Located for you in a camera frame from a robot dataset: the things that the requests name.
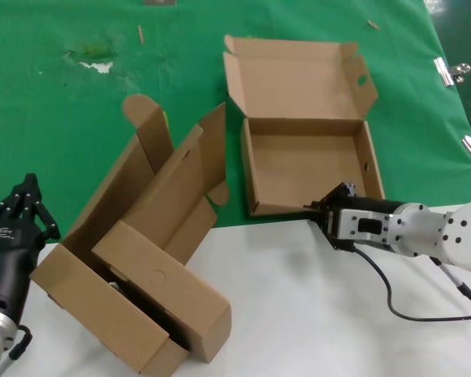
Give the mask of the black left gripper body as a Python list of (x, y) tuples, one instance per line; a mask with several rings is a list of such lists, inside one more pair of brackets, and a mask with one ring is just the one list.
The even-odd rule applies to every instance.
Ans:
[(42, 231), (34, 222), (0, 220), (0, 313), (10, 320), (23, 315), (30, 274), (44, 246)]

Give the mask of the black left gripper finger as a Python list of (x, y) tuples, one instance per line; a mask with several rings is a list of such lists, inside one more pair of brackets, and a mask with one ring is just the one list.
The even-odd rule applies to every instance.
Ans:
[(24, 179), (23, 219), (35, 223), (36, 218), (39, 218), (46, 227), (46, 229), (41, 232), (44, 241), (60, 239), (58, 224), (42, 203), (42, 193), (38, 185), (37, 176), (36, 174), (29, 173), (26, 174)]
[(18, 218), (31, 198), (31, 191), (32, 175), (26, 174), (24, 180), (14, 185), (11, 193), (0, 201), (0, 220)]

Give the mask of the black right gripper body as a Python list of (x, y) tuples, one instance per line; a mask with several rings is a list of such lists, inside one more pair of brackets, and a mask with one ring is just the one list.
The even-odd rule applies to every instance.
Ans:
[(403, 202), (348, 196), (326, 209), (330, 234), (338, 250), (353, 251), (356, 243), (390, 251), (389, 222)]

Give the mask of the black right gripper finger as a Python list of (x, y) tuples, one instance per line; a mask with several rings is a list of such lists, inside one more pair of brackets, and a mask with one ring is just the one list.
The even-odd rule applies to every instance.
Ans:
[(326, 237), (329, 244), (335, 249), (338, 249), (337, 240), (330, 234), (329, 230), (329, 215), (328, 214), (308, 214), (309, 220), (317, 224), (322, 234)]
[(344, 199), (349, 196), (349, 185), (342, 182), (335, 187), (331, 192), (324, 196), (319, 201), (312, 201), (310, 204), (305, 204), (304, 209), (322, 211), (326, 210), (331, 205), (341, 203)]

